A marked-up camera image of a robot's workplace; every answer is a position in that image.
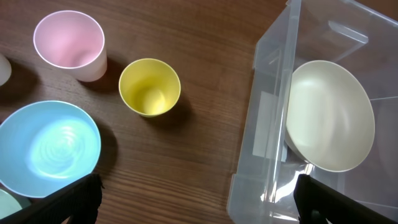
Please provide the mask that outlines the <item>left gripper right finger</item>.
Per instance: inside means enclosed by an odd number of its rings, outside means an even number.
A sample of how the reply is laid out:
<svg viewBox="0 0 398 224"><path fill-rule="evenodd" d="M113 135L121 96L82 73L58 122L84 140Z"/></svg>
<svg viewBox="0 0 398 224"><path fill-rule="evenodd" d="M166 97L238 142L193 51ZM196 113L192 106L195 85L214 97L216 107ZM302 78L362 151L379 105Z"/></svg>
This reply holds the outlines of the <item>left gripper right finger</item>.
<svg viewBox="0 0 398 224"><path fill-rule="evenodd" d="M307 174L298 176L294 200L300 224L396 224L394 220L365 207Z"/></svg>

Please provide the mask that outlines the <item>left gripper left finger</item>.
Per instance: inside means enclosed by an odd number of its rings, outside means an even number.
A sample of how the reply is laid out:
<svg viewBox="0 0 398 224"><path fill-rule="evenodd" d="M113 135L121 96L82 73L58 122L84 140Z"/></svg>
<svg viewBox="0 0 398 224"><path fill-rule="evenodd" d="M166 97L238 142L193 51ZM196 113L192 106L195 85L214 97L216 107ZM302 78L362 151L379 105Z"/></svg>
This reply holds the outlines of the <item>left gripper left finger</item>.
<svg viewBox="0 0 398 224"><path fill-rule="evenodd" d="M102 203L102 189L100 175L88 174L37 203L1 219L1 223L41 224L67 221L94 224Z"/></svg>

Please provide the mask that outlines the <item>light blue small bowl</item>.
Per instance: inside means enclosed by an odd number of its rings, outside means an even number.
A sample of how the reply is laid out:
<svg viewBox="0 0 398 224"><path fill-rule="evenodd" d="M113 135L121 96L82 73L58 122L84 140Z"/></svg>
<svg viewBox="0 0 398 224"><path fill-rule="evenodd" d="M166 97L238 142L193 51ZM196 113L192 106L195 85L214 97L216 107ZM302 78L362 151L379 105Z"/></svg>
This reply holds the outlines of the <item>light blue small bowl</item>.
<svg viewBox="0 0 398 224"><path fill-rule="evenodd" d="M44 198L92 173L101 153L94 119L64 101L38 101L1 123L1 184Z"/></svg>

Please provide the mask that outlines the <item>mint green small bowl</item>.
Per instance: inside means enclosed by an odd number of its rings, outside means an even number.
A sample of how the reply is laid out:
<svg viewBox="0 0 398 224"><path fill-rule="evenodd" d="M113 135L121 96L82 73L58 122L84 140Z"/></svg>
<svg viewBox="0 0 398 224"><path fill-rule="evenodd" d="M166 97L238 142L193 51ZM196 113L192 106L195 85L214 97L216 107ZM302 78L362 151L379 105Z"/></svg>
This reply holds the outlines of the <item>mint green small bowl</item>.
<svg viewBox="0 0 398 224"><path fill-rule="evenodd" d="M31 205L28 198L15 194L10 190L1 187L0 198L0 219L6 218L13 213L18 212Z"/></svg>

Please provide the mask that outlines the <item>cream white bowl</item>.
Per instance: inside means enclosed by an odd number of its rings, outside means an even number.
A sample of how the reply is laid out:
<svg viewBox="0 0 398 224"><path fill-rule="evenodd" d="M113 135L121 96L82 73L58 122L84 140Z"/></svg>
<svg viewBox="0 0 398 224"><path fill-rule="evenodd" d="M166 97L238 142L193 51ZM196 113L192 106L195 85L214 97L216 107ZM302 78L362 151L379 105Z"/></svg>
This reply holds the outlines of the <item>cream white bowl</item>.
<svg viewBox="0 0 398 224"><path fill-rule="evenodd" d="M374 135L370 99L351 72L326 60L293 72L285 141L299 158L329 172L346 172L365 160Z"/></svg>

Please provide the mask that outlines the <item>yellow cup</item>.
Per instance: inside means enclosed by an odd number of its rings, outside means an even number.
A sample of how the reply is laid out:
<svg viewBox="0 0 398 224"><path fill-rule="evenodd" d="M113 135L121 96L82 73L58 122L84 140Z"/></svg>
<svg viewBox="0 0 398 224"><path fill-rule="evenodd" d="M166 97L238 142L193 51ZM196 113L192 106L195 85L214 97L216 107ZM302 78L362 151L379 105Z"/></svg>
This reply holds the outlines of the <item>yellow cup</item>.
<svg viewBox="0 0 398 224"><path fill-rule="evenodd" d="M125 105L146 118L170 111L182 91L177 72L167 63L154 58L142 58L130 63L119 77L118 88Z"/></svg>

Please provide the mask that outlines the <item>pale green cup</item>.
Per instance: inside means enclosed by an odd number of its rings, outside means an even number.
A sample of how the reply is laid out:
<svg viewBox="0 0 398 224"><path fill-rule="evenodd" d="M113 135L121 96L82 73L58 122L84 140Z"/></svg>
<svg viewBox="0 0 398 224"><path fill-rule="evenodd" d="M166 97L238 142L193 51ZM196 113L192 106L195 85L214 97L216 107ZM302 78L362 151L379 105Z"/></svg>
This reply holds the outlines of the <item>pale green cup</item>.
<svg viewBox="0 0 398 224"><path fill-rule="evenodd" d="M5 84L11 76L12 68L8 59L0 54L0 85Z"/></svg>

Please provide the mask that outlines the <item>pink cup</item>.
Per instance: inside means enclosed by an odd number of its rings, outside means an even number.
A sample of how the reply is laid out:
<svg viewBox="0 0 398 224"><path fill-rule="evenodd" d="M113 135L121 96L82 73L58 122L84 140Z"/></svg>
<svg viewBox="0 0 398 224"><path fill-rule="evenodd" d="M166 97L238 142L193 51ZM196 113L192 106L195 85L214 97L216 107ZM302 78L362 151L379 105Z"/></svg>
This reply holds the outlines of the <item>pink cup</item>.
<svg viewBox="0 0 398 224"><path fill-rule="evenodd" d="M65 10L45 16L34 30L33 43L44 61L79 81L94 82L106 72L103 29L83 12Z"/></svg>

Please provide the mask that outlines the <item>clear plastic storage container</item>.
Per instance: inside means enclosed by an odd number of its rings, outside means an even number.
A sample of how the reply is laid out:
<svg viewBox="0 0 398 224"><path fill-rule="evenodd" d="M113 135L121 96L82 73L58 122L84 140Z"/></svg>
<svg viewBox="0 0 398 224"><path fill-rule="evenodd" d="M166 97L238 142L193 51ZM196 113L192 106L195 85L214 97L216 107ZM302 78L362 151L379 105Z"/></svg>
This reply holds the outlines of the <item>clear plastic storage container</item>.
<svg viewBox="0 0 398 224"><path fill-rule="evenodd" d="M289 1L252 69L230 219L298 223L307 174L397 220L397 22L357 1Z"/></svg>

